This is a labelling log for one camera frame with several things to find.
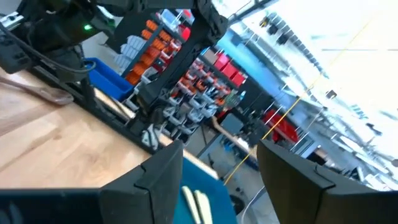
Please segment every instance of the yellow cable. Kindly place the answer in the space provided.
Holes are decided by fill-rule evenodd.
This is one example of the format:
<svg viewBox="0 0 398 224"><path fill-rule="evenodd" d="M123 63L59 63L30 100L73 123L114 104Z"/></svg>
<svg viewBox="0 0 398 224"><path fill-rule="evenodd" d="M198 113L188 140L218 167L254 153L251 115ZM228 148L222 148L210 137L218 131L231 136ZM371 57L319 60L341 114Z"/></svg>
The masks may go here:
<svg viewBox="0 0 398 224"><path fill-rule="evenodd" d="M339 54L330 62L329 67L332 66L345 52L346 49L358 38L358 36L368 27L368 25L371 23L374 17L372 17L368 22L362 27L360 31L348 42L346 47L339 52ZM285 114L282 115L282 117L276 122L273 127L270 128L270 130L262 137L261 140L264 140L271 132L272 130L275 129L275 127L287 116L287 114L294 108L294 106L299 103L299 101L307 94L309 90L311 90L315 84L319 81L319 79L322 77L322 73L319 74L319 76L315 79L315 81L305 90L305 92L293 103L293 105L285 112ZM224 185L226 185L229 180L232 178L232 176L235 174L235 172L238 170L238 168L246 161L251 155L253 155L255 150L251 150L248 155L235 167L235 169L232 171L232 173L227 177L227 179L224 182Z"/></svg>

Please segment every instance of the green led light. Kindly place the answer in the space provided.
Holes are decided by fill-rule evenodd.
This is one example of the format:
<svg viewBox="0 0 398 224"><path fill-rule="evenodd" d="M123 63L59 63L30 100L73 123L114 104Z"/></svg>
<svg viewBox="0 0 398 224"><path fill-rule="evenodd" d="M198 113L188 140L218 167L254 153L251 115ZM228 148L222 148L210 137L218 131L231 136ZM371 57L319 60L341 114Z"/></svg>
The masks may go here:
<svg viewBox="0 0 398 224"><path fill-rule="evenodd" d="M89 25L89 24L87 24L87 25L85 25L84 26L84 29L85 30L91 30L93 27L91 26L91 25Z"/></svg>

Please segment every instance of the teal fabric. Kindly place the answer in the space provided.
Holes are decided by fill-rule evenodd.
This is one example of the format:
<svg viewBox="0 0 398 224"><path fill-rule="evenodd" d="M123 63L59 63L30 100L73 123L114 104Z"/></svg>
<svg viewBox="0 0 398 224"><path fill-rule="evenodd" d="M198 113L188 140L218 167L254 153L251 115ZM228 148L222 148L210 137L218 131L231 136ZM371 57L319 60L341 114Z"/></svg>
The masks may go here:
<svg viewBox="0 0 398 224"><path fill-rule="evenodd" d="M187 186L192 192L194 190L200 190L207 195L210 201L211 214L213 216L214 224L237 223L235 212L231 200L229 199L229 193L222 181L212 178L210 175L196 165L192 164L187 159L184 159L183 162L182 181L180 186ZM178 196L178 204L175 208L173 223L195 223L181 188L180 194Z"/></svg>

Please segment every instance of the blue plastic bin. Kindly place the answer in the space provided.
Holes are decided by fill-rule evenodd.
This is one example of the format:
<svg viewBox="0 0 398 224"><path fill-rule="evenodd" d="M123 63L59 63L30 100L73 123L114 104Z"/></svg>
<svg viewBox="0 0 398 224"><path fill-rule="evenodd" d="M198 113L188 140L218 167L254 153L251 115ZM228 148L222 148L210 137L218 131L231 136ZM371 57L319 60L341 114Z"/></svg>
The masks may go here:
<svg viewBox="0 0 398 224"><path fill-rule="evenodd" d="M134 86L109 68L98 58L87 58L96 62L94 70L89 72L90 82L105 94L112 96L118 101L125 100Z"/></svg>
<svg viewBox="0 0 398 224"><path fill-rule="evenodd" d="M214 224L237 224L235 211L223 182L214 179L185 158L180 186L187 186L192 192L200 190L207 195ZM173 224L195 224L181 189L174 212Z"/></svg>

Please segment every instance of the white cable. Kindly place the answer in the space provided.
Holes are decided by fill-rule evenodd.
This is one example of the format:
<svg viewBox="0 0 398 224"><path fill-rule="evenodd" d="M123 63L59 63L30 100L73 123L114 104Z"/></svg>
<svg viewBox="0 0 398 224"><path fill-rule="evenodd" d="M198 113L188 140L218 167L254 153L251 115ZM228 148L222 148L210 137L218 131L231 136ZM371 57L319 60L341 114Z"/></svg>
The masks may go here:
<svg viewBox="0 0 398 224"><path fill-rule="evenodd" d="M251 199L251 201L248 203L246 208L243 210L242 217L241 217L241 224L244 224L244 216L246 215L246 212L248 211L248 208L251 206L253 201L257 198L257 196L260 194L262 190L264 190L266 186L262 186L262 188L257 192L257 194Z"/></svg>

